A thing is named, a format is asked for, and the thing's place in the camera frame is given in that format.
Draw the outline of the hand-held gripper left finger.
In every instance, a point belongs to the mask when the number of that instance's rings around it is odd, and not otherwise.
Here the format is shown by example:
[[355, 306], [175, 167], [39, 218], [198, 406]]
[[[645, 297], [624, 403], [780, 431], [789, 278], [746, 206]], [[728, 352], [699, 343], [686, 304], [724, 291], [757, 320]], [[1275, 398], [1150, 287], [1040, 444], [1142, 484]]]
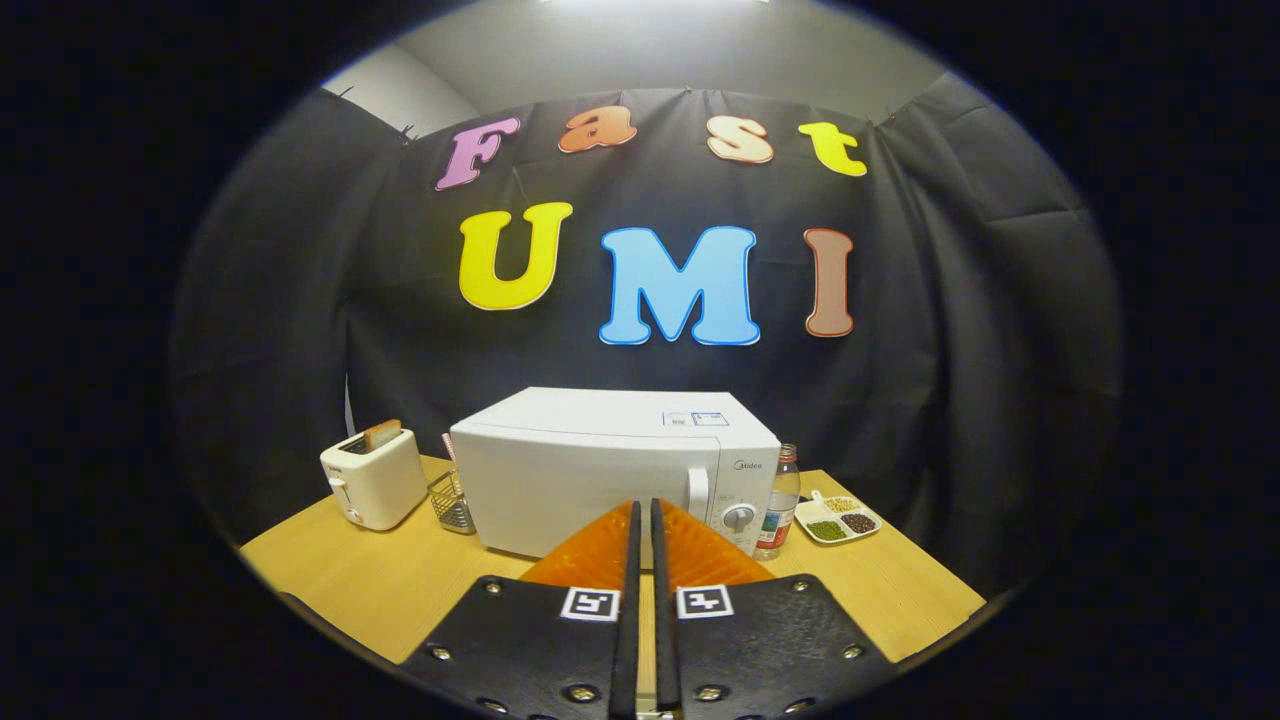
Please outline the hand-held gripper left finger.
[[632, 719], [643, 510], [621, 530], [621, 578], [547, 584], [481, 575], [401, 664], [403, 676], [485, 719]]

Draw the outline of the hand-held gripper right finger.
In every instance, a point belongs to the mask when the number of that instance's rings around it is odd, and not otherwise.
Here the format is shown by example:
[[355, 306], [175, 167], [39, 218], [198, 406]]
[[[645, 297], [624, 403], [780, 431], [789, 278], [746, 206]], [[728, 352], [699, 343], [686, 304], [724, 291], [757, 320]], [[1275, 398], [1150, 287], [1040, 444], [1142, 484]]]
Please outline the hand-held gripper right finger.
[[794, 574], [677, 585], [653, 498], [657, 703], [676, 719], [824, 719], [896, 678], [896, 665], [826, 584]]

